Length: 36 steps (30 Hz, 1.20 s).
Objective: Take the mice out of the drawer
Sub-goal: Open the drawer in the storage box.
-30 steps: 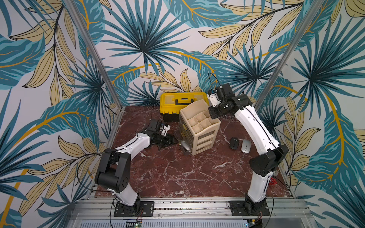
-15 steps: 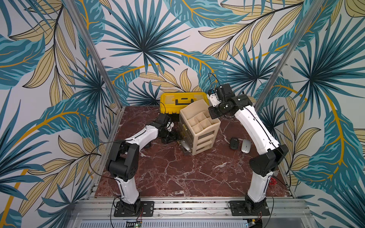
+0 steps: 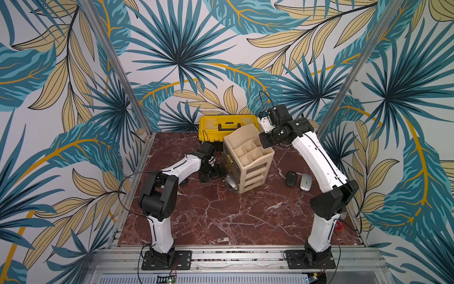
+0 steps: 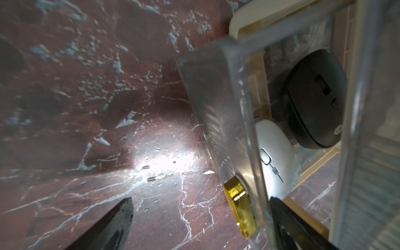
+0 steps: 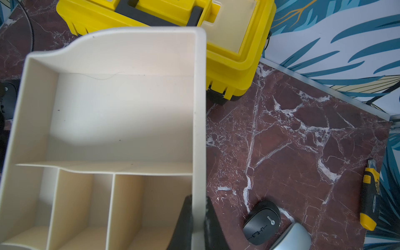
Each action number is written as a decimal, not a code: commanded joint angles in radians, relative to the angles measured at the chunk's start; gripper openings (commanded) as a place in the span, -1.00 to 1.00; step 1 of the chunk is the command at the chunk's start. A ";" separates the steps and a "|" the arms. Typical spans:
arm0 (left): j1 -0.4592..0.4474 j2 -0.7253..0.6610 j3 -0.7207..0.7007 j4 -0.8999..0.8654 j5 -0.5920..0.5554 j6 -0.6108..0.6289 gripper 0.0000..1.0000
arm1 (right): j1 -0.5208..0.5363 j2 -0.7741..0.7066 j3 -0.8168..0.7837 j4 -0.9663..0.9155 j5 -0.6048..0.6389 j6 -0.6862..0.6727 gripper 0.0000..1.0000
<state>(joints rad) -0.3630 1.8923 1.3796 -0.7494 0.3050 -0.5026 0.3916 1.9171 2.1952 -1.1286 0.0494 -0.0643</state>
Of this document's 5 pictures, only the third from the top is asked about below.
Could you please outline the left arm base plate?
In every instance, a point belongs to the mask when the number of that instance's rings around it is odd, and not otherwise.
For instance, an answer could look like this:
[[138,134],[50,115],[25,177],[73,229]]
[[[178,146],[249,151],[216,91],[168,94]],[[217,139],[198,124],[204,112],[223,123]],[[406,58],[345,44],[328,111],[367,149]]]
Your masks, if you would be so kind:
[[191,268],[192,251],[175,251],[171,249],[168,253],[159,253],[155,250],[145,252],[141,264],[143,271],[164,271],[176,269],[177,271],[188,271]]

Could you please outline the white computer mouse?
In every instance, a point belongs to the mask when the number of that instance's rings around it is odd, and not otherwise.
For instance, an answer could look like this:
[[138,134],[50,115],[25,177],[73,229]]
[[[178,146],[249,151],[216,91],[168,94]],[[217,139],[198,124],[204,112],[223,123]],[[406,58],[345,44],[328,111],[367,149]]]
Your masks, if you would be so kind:
[[313,178],[310,174],[303,173],[300,180],[300,189],[309,192],[312,188]]

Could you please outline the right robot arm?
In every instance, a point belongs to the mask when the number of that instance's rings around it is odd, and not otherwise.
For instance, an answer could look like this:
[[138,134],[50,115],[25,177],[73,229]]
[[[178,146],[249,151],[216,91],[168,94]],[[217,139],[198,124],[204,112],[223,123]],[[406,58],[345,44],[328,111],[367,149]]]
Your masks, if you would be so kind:
[[317,180],[321,193],[310,200],[314,212],[311,234],[301,256],[286,254],[289,261],[301,261],[308,268],[335,267],[331,239],[344,208],[359,189],[357,181],[349,180],[327,154],[305,117],[293,119],[287,107],[280,104],[262,111],[258,121],[264,130],[260,141],[264,148],[283,141],[290,143],[306,161]]

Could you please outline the beige drawer organizer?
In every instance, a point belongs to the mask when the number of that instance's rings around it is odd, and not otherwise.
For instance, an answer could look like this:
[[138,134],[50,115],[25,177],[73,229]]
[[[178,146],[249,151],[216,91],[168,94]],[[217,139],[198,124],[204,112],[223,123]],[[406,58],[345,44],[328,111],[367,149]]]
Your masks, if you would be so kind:
[[260,131],[253,124],[240,127],[223,140],[223,158],[231,186],[239,194],[263,185],[273,158],[272,148],[263,148]]

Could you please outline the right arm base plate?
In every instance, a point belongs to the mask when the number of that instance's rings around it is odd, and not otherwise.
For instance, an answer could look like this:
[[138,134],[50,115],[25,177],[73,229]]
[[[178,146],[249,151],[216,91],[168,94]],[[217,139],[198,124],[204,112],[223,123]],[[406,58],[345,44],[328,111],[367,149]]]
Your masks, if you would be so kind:
[[286,250],[283,253],[289,269],[324,270],[336,268],[330,249],[317,253],[312,250]]

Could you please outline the black computer mouse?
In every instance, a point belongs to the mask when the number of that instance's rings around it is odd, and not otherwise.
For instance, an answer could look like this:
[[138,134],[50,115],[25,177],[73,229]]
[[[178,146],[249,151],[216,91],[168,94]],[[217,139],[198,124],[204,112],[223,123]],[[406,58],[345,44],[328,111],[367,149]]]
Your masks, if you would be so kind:
[[286,173],[285,183],[287,186],[294,187],[298,181],[298,174],[295,171],[288,171]]

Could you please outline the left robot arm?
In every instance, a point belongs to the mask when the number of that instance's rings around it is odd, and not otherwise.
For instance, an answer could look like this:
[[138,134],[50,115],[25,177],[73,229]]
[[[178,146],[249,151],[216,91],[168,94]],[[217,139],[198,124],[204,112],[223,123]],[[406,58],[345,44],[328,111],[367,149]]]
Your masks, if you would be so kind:
[[175,259],[170,217],[176,208],[179,185],[194,173],[199,175],[201,182],[221,176],[212,144],[202,143],[199,150],[184,155],[175,164],[147,174],[138,206],[150,226],[152,243],[149,255],[159,265],[169,267]]

